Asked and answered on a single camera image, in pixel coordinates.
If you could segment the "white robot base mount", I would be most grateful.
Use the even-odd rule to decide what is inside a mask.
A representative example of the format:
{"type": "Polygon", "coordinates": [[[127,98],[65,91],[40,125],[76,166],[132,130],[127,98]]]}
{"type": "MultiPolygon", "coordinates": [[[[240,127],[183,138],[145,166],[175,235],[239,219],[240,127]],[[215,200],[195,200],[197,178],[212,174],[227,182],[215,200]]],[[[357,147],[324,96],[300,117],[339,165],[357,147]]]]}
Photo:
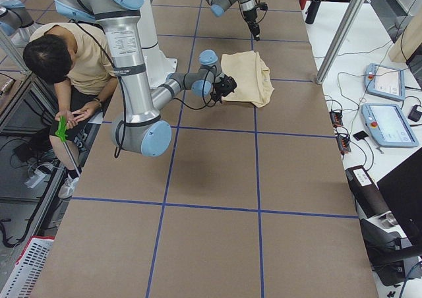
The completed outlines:
{"type": "Polygon", "coordinates": [[[177,59],[167,58],[161,51],[150,0],[144,0],[140,8],[138,32],[150,89],[163,84],[167,76],[177,68],[177,59]]]}

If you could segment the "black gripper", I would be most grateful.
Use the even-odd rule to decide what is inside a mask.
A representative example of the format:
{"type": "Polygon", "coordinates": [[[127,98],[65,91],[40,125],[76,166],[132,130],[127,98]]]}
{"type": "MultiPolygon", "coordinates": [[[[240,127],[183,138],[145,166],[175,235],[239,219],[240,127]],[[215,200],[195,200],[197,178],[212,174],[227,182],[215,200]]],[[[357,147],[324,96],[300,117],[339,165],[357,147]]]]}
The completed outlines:
{"type": "Polygon", "coordinates": [[[243,18],[245,22],[247,23],[250,33],[252,34],[253,39],[255,41],[260,40],[260,26],[258,22],[256,21],[257,17],[258,15],[257,15],[256,9],[243,11],[243,18]]]}
{"type": "Polygon", "coordinates": [[[213,83],[212,87],[211,99],[214,102],[222,102],[223,97],[234,92],[237,88],[237,83],[233,77],[225,75],[221,81],[213,83]]]}

